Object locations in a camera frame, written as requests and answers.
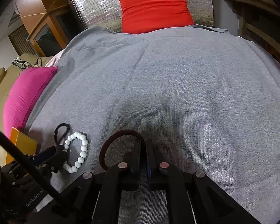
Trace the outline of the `orange cardboard box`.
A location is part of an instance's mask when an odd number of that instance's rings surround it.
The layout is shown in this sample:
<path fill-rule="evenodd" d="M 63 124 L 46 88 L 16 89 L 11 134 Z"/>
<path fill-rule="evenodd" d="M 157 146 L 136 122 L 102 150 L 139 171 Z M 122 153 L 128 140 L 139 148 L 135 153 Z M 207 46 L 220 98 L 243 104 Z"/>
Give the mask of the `orange cardboard box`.
<path fill-rule="evenodd" d="M 24 155 L 27 154 L 30 156 L 36 153 L 38 148 L 36 140 L 30 138 L 14 127 L 10 128 L 6 135 Z"/>

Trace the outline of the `grey blanket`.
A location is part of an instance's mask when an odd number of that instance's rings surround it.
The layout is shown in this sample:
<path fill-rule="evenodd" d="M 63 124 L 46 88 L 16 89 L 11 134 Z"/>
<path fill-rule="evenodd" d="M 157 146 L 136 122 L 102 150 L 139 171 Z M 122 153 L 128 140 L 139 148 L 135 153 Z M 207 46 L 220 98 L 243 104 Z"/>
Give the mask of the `grey blanket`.
<path fill-rule="evenodd" d="M 280 220 L 280 64 L 263 48 L 200 25 L 142 34 L 92 27 L 57 67 L 25 128 L 42 150 L 67 123 L 90 143 L 81 172 L 100 173 L 104 141 L 135 130 L 259 222 Z"/>

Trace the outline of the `pink pillow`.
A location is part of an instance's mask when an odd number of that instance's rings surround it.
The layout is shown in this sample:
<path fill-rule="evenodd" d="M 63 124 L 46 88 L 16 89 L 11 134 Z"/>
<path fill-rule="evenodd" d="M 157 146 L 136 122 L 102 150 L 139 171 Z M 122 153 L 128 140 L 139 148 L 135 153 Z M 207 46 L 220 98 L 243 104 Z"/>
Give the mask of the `pink pillow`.
<path fill-rule="evenodd" d="M 12 128 L 23 130 L 37 100 L 57 73 L 57 67 L 25 69 L 14 82 L 3 108 L 3 128 L 9 138 Z"/>

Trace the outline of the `beige leather sofa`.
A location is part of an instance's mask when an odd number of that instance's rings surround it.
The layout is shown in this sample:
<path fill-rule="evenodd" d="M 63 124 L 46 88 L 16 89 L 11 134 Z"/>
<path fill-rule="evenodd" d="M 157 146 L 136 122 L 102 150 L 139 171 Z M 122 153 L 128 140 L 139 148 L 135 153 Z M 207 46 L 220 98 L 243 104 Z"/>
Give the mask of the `beige leather sofa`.
<path fill-rule="evenodd" d="M 40 57 L 33 54 L 22 54 L 19 57 L 21 60 L 27 61 L 34 65 L 36 62 L 44 67 L 47 62 L 53 57 Z M 11 87 L 15 80 L 19 77 L 21 71 L 15 65 L 10 65 L 7 69 L 0 68 L 0 131 L 4 133 L 3 129 L 3 107 L 8 98 Z M 4 166 L 6 163 L 7 152 L 0 146 L 0 165 Z"/>

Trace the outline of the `pink bed sheet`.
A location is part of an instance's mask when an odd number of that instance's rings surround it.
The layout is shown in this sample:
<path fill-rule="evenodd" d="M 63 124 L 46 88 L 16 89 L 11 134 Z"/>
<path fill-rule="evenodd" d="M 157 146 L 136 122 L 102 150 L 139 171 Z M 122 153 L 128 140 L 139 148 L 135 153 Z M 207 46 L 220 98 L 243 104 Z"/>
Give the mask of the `pink bed sheet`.
<path fill-rule="evenodd" d="M 58 52 L 54 57 L 52 57 L 45 65 L 45 67 L 53 67 L 56 66 L 58 63 L 58 60 L 60 59 L 60 57 L 62 56 L 64 50 L 61 50 L 60 52 Z"/>

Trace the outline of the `wooden cabinet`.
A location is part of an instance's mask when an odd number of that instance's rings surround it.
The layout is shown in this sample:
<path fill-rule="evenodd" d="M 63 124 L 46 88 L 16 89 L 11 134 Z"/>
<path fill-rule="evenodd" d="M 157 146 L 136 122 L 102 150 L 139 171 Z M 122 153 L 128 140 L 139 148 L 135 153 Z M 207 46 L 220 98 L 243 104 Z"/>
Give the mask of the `wooden cabinet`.
<path fill-rule="evenodd" d="M 40 56 L 54 56 L 82 30 L 70 0 L 15 0 L 28 37 Z"/>

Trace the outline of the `wooden side table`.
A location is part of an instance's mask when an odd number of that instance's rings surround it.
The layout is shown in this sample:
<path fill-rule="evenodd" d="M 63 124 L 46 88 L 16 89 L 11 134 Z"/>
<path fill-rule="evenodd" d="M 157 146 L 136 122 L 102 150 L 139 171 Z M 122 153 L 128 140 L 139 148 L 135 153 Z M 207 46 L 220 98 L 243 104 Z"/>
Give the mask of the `wooden side table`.
<path fill-rule="evenodd" d="M 262 46 L 280 64 L 280 9 L 273 0 L 225 0 L 239 15 L 238 34 Z"/>

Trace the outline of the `silver foil insulation panel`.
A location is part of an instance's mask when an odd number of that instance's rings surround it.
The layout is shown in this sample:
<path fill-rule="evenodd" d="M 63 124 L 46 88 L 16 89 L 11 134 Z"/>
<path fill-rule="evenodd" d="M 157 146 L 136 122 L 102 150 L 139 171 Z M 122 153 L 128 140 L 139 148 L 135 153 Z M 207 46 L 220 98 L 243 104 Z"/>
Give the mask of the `silver foil insulation panel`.
<path fill-rule="evenodd" d="M 122 11 L 119 0 L 69 0 L 87 29 L 101 26 L 122 31 Z M 188 10 L 196 24 L 213 26 L 212 0 L 187 0 Z"/>

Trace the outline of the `small red pillow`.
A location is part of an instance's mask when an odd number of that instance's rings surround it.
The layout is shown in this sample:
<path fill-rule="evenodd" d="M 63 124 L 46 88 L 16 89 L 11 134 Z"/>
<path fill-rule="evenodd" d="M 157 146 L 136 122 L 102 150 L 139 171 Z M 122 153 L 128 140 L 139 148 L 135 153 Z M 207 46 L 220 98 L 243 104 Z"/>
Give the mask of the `small red pillow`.
<path fill-rule="evenodd" d="M 140 34 L 193 25 L 186 0 L 119 0 L 122 32 Z"/>

